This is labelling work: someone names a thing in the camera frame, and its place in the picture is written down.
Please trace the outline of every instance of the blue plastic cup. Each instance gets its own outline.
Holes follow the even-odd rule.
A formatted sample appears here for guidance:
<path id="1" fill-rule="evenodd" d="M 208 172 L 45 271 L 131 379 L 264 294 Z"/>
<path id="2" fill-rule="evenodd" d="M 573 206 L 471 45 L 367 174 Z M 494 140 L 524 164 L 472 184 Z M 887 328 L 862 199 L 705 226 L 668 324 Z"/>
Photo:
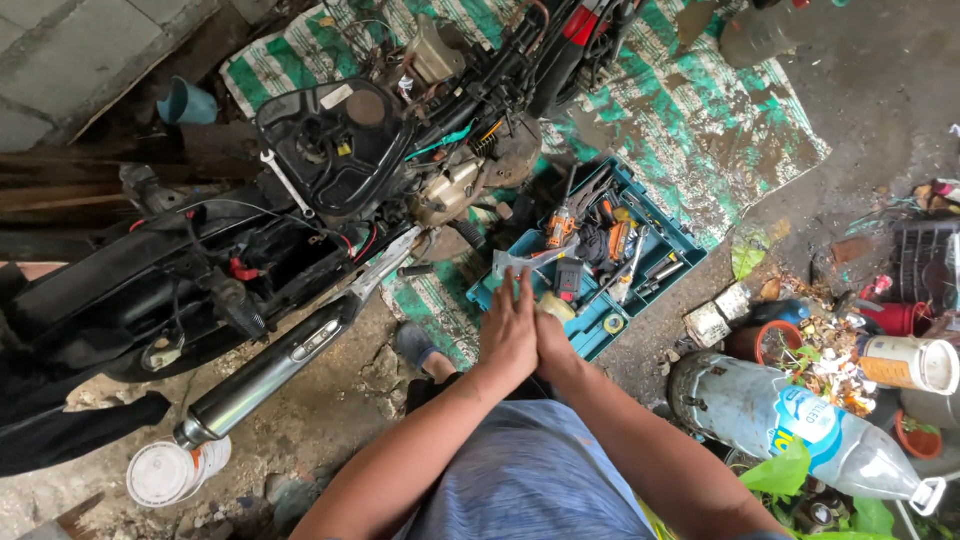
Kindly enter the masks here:
<path id="1" fill-rule="evenodd" d="M 156 102 L 167 124 L 212 124 L 217 120 L 217 99 L 180 77 L 171 81 L 170 95 Z"/>

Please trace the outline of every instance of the orange power tool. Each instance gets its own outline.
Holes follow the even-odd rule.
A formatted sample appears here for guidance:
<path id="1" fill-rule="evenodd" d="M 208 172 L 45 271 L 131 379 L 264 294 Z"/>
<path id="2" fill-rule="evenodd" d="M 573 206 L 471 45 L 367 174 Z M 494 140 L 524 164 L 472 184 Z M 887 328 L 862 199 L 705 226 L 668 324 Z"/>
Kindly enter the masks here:
<path id="1" fill-rule="evenodd" d="M 555 250 L 562 248 L 573 236 L 577 230 L 577 216 L 570 211 L 570 190 L 573 188 L 573 177 L 577 175 L 577 165 L 570 167 L 570 174 L 566 177 L 566 191 L 564 201 L 560 206 L 553 210 L 550 221 L 547 222 L 546 231 L 549 237 L 546 240 L 546 248 Z"/>

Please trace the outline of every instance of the hand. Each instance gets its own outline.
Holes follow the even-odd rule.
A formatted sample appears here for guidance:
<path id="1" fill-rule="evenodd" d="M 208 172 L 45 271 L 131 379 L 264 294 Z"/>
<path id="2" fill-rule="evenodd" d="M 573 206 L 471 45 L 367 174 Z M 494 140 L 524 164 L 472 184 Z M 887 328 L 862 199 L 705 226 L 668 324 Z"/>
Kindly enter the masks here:
<path id="1" fill-rule="evenodd" d="M 540 354 L 537 374 L 552 384 L 559 384 L 560 379 L 568 376 L 583 360 L 566 338 L 564 323 L 560 319 L 550 313 L 537 311 L 535 325 L 537 353 Z"/>
<path id="2" fill-rule="evenodd" d="M 494 365 L 519 385 L 537 369 L 537 331 L 534 325 L 534 288 L 530 269 L 520 274 L 520 296 L 514 300 L 514 269 L 507 268 L 503 283 L 493 292 L 490 310 L 480 323 L 478 365 Z"/>

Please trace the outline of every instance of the exhaust pipe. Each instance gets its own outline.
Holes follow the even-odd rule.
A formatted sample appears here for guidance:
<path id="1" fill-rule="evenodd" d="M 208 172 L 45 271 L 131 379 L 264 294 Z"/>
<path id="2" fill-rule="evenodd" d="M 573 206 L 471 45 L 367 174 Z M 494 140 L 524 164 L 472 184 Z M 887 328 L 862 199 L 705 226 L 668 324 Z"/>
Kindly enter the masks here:
<path id="1" fill-rule="evenodd" d="M 414 227 L 404 233 L 363 276 L 192 404 L 174 428 L 177 444 L 195 450 L 220 440 L 263 405 L 353 325 L 383 279 L 413 252 L 421 232 Z"/>

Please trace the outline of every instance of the person's left hand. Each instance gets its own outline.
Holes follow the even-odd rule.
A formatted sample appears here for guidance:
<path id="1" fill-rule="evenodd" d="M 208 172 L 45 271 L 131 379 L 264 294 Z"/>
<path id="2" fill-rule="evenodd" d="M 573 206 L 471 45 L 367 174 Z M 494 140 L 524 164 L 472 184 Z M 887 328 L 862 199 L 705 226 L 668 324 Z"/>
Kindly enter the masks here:
<path id="1" fill-rule="evenodd" d="M 514 269 L 493 292 L 492 306 L 480 323 L 478 365 L 495 366 L 520 384 L 537 369 L 537 327 L 530 269 L 520 273 L 520 296 L 514 300 Z"/>

